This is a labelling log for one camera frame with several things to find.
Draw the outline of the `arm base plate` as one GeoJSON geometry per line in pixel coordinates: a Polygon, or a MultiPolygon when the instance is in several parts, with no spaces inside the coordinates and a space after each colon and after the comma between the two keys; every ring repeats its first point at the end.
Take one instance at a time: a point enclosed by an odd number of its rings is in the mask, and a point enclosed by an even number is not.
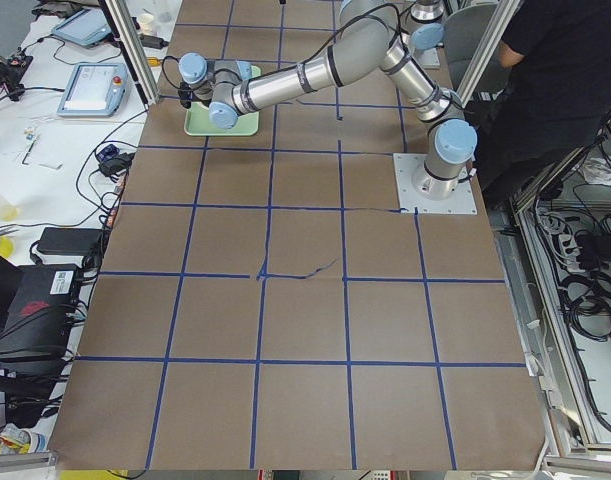
{"type": "Polygon", "coordinates": [[[476,215],[471,180],[465,166],[456,178],[438,180],[425,170],[425,154],[394,153],[399,210],[408,214],[476,215]]]}
{"type": "Polygon", "coordinates": [[[413,56],[417,63],[423,69],[439,69],[440,68],[440,59],[438,56],[437,47],[430,47],[427,49],[414,47],[413,48],[413,56]]]}

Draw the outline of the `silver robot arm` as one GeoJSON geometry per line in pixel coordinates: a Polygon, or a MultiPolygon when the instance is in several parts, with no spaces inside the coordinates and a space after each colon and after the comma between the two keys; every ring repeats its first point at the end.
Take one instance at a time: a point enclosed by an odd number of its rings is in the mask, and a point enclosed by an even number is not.
{"type": "Polygon", "coordinates": [[[444,200],[455,191],[477,145],[475,129],[459,111],[458,95],[441,87],[418,64],[402,37],[398,8],[385,1],[345,1],[340,28],[311,57],[274,72],[253,76],[245,61],[207,60],[186,53],[178,61],[181,105],[202,104],[220,129],[240,117],[328,87],[344,87],[383,72],[403,93],[424,124],[428,153],[412,184],[423,197],[444,200]]]}
{"type": "Polygon", "coordinates": [[[415,26],[410,45],[415,51],[426,51],[438,46],[444,36],[442,0],[417,0],[409,10],[409,19],[415,26]]]}

